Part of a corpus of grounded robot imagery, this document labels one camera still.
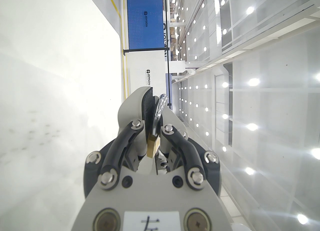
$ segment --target silver bolt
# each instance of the silver bolt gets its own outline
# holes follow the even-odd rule
[[[217,157],[215,156],[215,154],[213,152],[209,152],[207,154],[207,158],[210,162],[214,163],[217,161]]]
[[[99,151],[93,151],[91,152],[87,158],[86,158],[86,163],[95,163],[95,164],[98,164],[101,160],[101,154]]]
[[[164,130],[169,133],[169,132],[171,132],[173,130],[173,127],[171,125],[166,125],[164,127]]]
[[[203,175],[201,172],[194,172],[191,177],[192,177],[194,183],[196,183],[196,184],[203,183]]]
[[[134,126],[134,127],[138,127],[138,126],[140,126],[140,124],[141,124],[141,122],[140,122],[140,120],[134,120],[134,121],[132,121],[132,125]]]
[[[90,163],[94,163],[94,162],[97,161],[98,157],[99,157],[98,154],[96,154],[96,153],[91,153],[91,154],[89,154],[89,156],[88,156],[88,161],[89,161]]]
[[[101,183],[103,183],[104,185],[107,185],[108,183],[112,182],[112,180],[113,180],[113,175],[109,172],[105,172],[101,176]]]

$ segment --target ceiling light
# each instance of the ceiling light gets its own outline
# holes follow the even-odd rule
[[[260,83],[260,80],[257,78],[252,78],[248,82],[249,86],[257,86],[259,83]]]
[[[303,214],[298,214],[297,219],[300,222],[300,224],[305,225],[308,222],[308,217],[306,217]]]
[[[246,173],[249,174],[249,175],[253,175],[253,174],[255,173],[255,170],[252,169],[252,168],[250,168],[250,167],[247,167],[247,168],[245,169],[245,171],[246,171]]]
[[[317,160],[320,160],[320,148],[314,148],[311,150],[311,154],[313,157],[315,157]]]
[[[249,6],[248,9],[247,9],[247,15],[250,15],[254,12],[254,8],[252,6]]]
[[[247,128],[251,131],[255,131],[258,129],[258,126],[256,124],[251,123],[247,125]]]

